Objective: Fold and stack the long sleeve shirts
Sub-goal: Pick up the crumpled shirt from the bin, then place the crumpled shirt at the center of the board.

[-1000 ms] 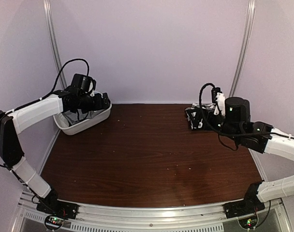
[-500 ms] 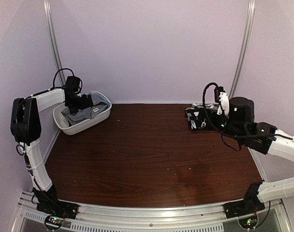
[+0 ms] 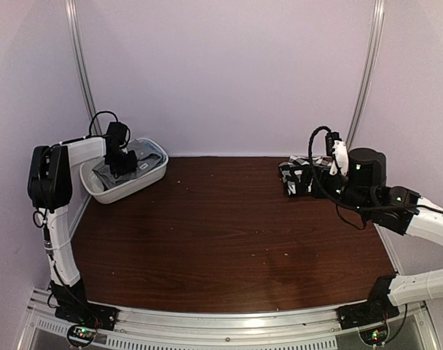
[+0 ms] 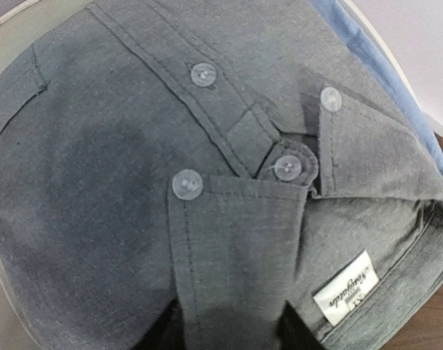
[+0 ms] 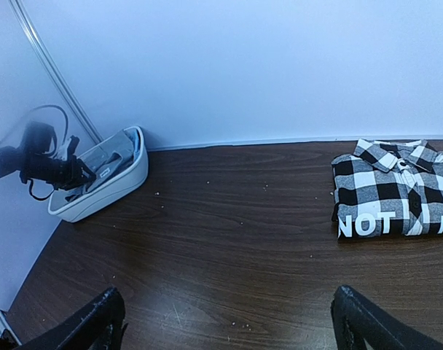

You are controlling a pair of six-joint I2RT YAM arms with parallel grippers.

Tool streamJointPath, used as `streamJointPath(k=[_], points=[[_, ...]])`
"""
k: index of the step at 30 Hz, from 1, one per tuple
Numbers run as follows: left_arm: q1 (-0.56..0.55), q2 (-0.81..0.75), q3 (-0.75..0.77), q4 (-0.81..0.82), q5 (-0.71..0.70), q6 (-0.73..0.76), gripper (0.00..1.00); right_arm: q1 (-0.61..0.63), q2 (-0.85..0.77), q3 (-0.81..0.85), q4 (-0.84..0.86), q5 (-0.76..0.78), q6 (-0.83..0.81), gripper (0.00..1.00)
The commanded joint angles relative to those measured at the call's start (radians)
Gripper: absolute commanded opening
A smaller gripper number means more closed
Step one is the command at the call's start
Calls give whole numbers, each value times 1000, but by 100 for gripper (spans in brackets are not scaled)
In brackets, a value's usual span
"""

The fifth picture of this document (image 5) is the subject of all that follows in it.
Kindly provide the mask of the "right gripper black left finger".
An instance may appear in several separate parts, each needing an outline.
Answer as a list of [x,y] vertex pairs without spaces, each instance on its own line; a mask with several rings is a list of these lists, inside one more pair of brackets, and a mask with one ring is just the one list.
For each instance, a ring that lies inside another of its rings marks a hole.
[[126,329],[125,303],[115,287],[84,305],[72,316],[19,349],[120,349]]

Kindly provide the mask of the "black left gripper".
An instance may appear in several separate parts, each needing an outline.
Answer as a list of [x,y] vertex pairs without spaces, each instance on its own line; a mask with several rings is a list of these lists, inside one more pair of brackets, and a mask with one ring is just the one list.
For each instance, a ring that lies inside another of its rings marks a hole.
[[21,182],[26,184],[27,181],[42,180],[51,184],[55,190],[71,190],[92,184],[96,175],[74,154],[78,145],[79,138],[71,136],[62,145],[65,157],[54,157],[29,146],[20,168]]

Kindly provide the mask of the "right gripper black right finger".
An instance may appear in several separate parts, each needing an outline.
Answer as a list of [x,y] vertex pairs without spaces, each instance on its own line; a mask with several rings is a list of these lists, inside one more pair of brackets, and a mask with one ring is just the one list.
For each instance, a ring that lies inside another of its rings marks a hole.
[[443,349],[346,284],[334,293],[331,316],[338,349]]

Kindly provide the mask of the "grey long sleeve shirt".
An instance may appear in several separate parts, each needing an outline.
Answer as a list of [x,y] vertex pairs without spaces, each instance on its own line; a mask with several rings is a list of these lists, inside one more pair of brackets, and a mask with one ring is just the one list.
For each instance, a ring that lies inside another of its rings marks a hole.
[[135,128],[121,130],[102,145],[88,152],[83,161],[95,174],[96,178],[90,183],[67,192],[67,203],[91,193],[107,183],[114,176],[131,166],[139,154],[140,137]]

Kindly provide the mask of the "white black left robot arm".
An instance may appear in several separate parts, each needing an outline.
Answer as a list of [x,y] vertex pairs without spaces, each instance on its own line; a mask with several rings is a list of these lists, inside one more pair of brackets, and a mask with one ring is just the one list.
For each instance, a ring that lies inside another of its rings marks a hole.
[[30,122],[18,147],[0,147],[0,178],[19,173],[23,184],[41,180],[58,190],[89,185],[96,175],[75,155],[79,138],[71,136],[59,145],[53,126]]

